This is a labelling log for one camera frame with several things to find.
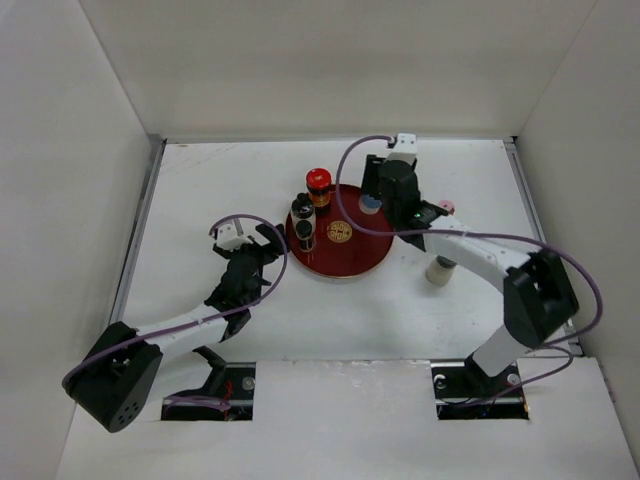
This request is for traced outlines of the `small black-lid spice jar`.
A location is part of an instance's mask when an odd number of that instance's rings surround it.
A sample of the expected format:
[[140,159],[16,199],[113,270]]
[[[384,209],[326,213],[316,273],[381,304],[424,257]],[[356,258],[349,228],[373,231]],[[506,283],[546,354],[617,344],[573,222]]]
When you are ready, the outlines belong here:
[[299,220],[295,226],[299,249],[311,252],[314,249],[314,224],[309,220]]

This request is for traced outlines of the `black-cap white powder bottle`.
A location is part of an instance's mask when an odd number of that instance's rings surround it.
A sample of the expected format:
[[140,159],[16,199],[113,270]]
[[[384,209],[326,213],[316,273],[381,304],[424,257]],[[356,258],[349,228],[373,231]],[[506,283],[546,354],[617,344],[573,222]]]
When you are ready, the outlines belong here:
[[296,226],[302,220],[310,222],[312,226],[315,225],[315,206],[307,193],[297,194],[291,204],[290,216],[293,226]]

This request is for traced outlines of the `red-lid chili sauce jar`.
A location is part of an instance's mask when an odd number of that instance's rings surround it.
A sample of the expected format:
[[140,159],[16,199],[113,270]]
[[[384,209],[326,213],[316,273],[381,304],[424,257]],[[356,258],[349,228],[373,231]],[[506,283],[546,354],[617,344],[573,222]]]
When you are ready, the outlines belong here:
[[305,182],[316,213],[323,215],[328,212],[331,201],[331,173],[324,168],[313,168],[307,172]]

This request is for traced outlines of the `pink-lid jar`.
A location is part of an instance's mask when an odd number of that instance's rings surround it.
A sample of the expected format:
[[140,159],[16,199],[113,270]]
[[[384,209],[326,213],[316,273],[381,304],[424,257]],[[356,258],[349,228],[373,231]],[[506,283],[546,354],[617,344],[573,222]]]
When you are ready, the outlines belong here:
[[449,215],[453,215],[455,213],[455,205],[451,201],[440,201],[438,206],[443,210],[446,210]]

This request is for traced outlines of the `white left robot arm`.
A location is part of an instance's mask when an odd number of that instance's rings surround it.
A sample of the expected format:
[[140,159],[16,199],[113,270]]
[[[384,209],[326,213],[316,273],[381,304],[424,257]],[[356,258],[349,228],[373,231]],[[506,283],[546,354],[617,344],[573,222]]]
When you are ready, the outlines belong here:
[[226,269],[200,305],[149,327],[109,325],[63,378],[66,394],[108,432],[131,424],[159,394],[156,378],[162,367],[187,353],[207,363],[192,371],[192,389],[160,395],[163,413],[181,417],[189,410],[209,410],[227,420],[244,410],[245,400],[235,395],[241,379],[228,377],[226,362],[210,347],[237,335],[252,308],[275,290],[278,284],[264,278],[264,269],[276,260],[286,262],[290,246],[283,225],[259,219],[255,230],[265,240],[259,243],[243,232],[241,221],[225,217],[210,230],[213,250],[225,259]]

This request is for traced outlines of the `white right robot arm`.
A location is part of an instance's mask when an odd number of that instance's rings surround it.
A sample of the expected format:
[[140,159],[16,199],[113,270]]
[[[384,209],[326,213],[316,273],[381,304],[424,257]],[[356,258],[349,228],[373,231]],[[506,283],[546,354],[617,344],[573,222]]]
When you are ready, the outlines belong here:
[[503,325],[465,359],[463,380],[471,393],[489,394],[507,367],[541,347],[578,312],[557,253],[546,247],[523,253],[473,237],[446,209],[421,198],[413,163],[368,155],[362,186],[381,202],[404,242],[464,267],[503,295]]

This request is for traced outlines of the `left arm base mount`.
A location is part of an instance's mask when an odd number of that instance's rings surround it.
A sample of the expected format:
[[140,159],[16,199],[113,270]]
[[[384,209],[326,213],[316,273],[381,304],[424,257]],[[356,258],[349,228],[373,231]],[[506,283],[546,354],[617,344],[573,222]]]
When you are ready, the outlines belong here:
[[194,353],[210,369],[198,388],[181,390],[163,399],[162,421],[251,421],[256,389],[256,363],[227,362],[209,347]]

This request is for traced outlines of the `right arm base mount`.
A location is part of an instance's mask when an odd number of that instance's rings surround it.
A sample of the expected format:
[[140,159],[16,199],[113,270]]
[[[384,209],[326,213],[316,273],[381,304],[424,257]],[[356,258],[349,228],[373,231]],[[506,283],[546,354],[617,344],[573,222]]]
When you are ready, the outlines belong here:
[[441,421],[528,420],[528,406],[520,372],[512,364],[485,383],[474,383],[461,362],[434,363],[431,367],[436,415]]

